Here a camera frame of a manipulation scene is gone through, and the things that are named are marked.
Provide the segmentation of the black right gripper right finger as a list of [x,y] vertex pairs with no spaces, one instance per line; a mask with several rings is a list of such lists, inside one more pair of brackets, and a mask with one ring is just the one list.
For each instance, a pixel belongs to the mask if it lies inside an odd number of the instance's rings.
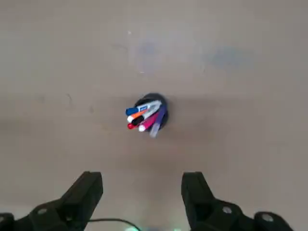
[[217,199],[202,172],[183,173],[181,196],[192,231],[292,230],[291,226],[275,213],[261,211],[250,218],[238,205]]

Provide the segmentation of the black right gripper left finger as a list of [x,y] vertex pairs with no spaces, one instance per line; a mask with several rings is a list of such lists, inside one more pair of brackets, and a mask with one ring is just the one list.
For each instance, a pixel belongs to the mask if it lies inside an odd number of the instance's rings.
[[2,231],[83,231],[103,195],[100,172],[83,172],[60,198],[36,206],[15,219],[0,214]]

